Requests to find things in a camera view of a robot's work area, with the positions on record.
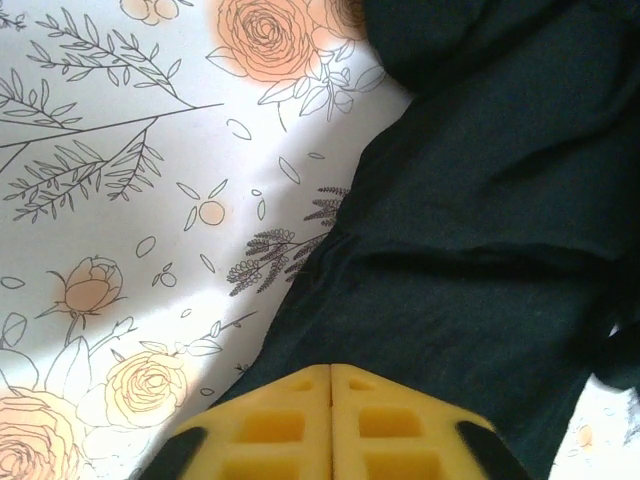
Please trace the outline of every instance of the floral wallpaper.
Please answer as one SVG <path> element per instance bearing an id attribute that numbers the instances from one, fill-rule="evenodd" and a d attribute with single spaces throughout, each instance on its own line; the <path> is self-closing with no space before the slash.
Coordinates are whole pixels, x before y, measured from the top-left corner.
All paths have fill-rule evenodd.
<path id="1" fill-rule="evenodd" d="M 355 0 L 0 0 L 0 477 L 136 478 L 409 100 Z M 553 478 L 631 462 L 638 411 L 592 382 Z"/>

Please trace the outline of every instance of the square hole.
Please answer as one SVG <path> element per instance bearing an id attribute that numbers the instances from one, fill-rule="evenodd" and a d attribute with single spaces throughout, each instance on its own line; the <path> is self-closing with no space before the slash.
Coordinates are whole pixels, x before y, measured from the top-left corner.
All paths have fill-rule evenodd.
<path id="1" fill-rule="evenodd" d="M 304 415 L 295 410 L 250 413 L 236 438 L 238 443 L 288 443 L 304 438 Z"/>
<path id="2" fill-rule="evenodd" d="M 413 410 L 366 407 L 360 412 L 360 436 L 364 438 L 419 437 L 420 419 Z"/>
<path id="3" fill-rule="evenodd" d="M 369 453 L 367 480 L 442 480 L 440 458 L 433 452 Z"/>
<path id="4" fill-rule="evenodd" d="M 220 480 L 300 480 L 300 464 L 277 457 L 227 460 Z"/>
<path id="5" fill-rule="evenodd" d="M 359 378 L 351 378 L 349 379 L 349 388 L 351 390 L 373 390 L 373 385 Z"/>
<path id="6" fill-rule="evenodd" d="M 291 387 L 296 392 L 308 392 L 312 388 L 313 382 L 311 380 L 302 380 Z"/>

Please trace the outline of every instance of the orange rose illustration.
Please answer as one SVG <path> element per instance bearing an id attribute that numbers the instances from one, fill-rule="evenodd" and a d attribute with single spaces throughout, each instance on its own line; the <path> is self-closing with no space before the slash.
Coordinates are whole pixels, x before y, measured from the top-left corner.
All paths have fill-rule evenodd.
<path id="1" fill-rule="evenodd" d="M 364 12 L 360 0 L 311 0 L 309 15 L 338 38 L 366 38 Z"/>
<path id="2" fill-rule="evenodd" d="M 183 361 L 145 351 L 123 360 L 107 375 L 107 418 L 126 428 L 160 425 L 187 396 Z"/>
<path id="3" fill-rule="evenodd" d="M 120 8 L 129 18 L 151 26 L 180 13 L 175 0 L 120 0 Z"/>
<path id="4" fill-rule="evenodd" d="M 86 432 L 75 407 L 47 392 L 13 391 L 0 398 L 0 478 L 84 478 Z"/>
<path id="5" fill-rule="evenodd" d="M 67 332 L 65 346 L 71 342 L 71 333 L 78 319 L 86 326 L 85 315 L 99 315 L 104 307 L 119 300 L 122 289 L 122 273 L 113 260 L 95 256 L 82 260 L 66 280 L 57 272 L 64 285 L 64 299 L 55 302 L 49 310 L 38 315 L 44 317 L 54 312 L 67 312 L 73 322 Z"/>
<path id="6" fill-rule="evenodd" d="M 221 0 L 215 13 L 217 35 L 230 52 L 213 58 L 232 60 L 238 75 L 278 82 L 320 65 L 304 0 Z"/>

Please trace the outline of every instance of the dark green fabric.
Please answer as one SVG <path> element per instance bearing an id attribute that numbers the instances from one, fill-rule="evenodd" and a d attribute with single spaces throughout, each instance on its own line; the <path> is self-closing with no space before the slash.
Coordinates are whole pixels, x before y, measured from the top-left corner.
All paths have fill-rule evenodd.
<path id="1" fill-rule="evenodd" d="M 589 2 L 364 9 L 388 72 L 418 96 L 364 150 L 336 227 L 220 401 L 350 363 L 487 416 L 546 478 L 635 308 L 640 33 Z"/>

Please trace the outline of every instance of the yellow plastic object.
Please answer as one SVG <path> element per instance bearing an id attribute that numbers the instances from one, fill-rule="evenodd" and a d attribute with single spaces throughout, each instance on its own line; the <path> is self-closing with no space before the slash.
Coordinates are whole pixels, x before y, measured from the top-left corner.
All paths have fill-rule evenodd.
<path id="1" fill-rule="evenodd" d="M 180 426 L 183 480 L 485 480 L 456 432 L 484 418 L 349 365 L 305 368 Z"/>
<path id="2" fill-rule="evenodd" d="M 212 408 L 176 434 L 199 426 L 208 435 L 184 480 L 328 480 L 330 367 L 305 368 Z"/>
<path id="3" fill-rule="evenodd" d="M 456 432 L 484 418 L 350 365 L 331 367 L 334 480 L 485 480 Z"/>

